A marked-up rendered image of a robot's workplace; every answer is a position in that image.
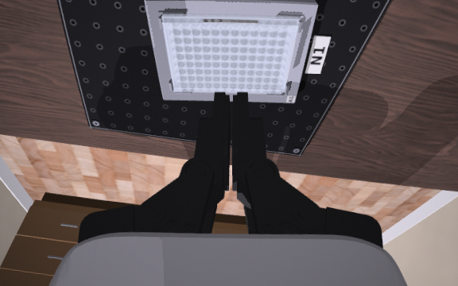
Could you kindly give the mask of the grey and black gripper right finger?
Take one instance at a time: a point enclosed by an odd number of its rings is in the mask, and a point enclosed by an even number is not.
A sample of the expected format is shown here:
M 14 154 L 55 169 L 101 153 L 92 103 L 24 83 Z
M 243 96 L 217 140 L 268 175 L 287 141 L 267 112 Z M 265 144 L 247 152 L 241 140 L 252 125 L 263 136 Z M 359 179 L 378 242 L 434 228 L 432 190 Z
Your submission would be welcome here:
M 248 92 L 233 95 L 232 191 L 243 204 L 248 234 L 343 235 L 383 248 L 376 219 L 321 208 L 280 177 L 277 165 L 266 158 L 263 119 L 249 118 Z

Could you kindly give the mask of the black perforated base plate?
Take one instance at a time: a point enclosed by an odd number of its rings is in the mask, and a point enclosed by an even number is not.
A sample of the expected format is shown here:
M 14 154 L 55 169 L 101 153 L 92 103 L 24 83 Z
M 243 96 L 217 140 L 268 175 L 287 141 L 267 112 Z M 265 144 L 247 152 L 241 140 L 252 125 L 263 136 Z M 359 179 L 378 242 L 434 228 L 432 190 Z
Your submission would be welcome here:
M 301 157 L 391 0 L 318 4 L 295 103 L 248 102 L 266 151 Z M 196 142 L 214 101 L 164 100 L 144 0 L 57 0 L 91 129 Z M 314 36 L 331 37 L 320 74 L 305 73 Z

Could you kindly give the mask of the clear well plate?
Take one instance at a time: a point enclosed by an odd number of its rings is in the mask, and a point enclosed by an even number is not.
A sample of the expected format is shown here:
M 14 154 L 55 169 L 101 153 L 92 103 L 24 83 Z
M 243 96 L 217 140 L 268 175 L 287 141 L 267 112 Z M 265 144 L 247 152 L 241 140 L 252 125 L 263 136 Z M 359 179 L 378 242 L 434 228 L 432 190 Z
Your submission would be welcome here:
M 285 92 L 299 17 L 162 14 L 161 20 L 174 92 Z

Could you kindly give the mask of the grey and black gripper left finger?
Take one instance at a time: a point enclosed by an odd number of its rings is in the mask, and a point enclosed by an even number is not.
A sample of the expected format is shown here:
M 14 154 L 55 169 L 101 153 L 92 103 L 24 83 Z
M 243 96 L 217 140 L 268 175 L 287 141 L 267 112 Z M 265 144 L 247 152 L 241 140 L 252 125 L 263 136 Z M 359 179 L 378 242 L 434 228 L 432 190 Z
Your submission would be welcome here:
M 140 206 L 90 213 L 80 224 L 78 243 L 121 232 L 211 234 L 217 204 L 229 191 L 229 172 L 230 95 L 215 92 L 212 118 L 200 118 L 194 158 L 179 177 Z

